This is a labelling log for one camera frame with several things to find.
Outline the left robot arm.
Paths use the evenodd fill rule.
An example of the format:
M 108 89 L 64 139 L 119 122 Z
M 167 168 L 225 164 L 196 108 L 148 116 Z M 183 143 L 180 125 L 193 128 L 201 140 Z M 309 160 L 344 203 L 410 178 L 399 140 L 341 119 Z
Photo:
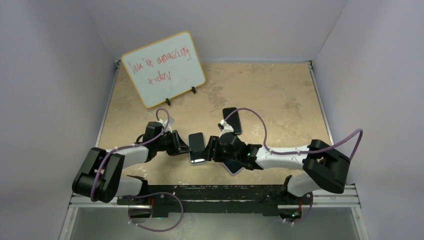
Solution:
M 130 197 L 138 205 L 149 199 L 148 182 L 140 176 L 122 176 L 124 168 L 147 163 L 159 152 L 169 156 L 187 154 L 191 148 L 168 121 L 148 122 L 136 142 L 113 149 L 91 148 L 72 182 L 72 192 L 92 202 L 109 203 L 115 197 Z

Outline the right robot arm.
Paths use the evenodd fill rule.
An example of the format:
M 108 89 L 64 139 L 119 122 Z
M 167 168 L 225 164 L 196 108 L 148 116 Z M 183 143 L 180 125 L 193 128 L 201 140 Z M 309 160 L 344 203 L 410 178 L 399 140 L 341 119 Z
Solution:
M 288 176 L 280 196 L 288 204 L 315 190 L 342 194 L 345 190 L 351 160 L 322 140 L 294 148 L 270 148 L 246 144 L 234 133 L 211 136 L 200 154 L 206 161 L 235 162 L 247 170 L 284 168 L 300 170 Z

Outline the lavender phone case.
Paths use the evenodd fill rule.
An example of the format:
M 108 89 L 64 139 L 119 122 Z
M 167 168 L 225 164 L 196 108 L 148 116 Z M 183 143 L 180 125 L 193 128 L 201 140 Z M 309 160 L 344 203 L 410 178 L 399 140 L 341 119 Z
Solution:
M 232 174 L 238 174 L 244 167 L 237 162 L 224 162 L 223 163 L 226 169 Z

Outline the black phone case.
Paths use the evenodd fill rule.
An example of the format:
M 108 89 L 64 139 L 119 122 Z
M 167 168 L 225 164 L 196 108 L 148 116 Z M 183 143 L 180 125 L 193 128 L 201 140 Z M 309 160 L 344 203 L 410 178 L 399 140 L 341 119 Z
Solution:
M 226 107 L 222 109 L 224 120 L 233 128 L 235 135 L 242 134 L 240 116 L 236 107 Z

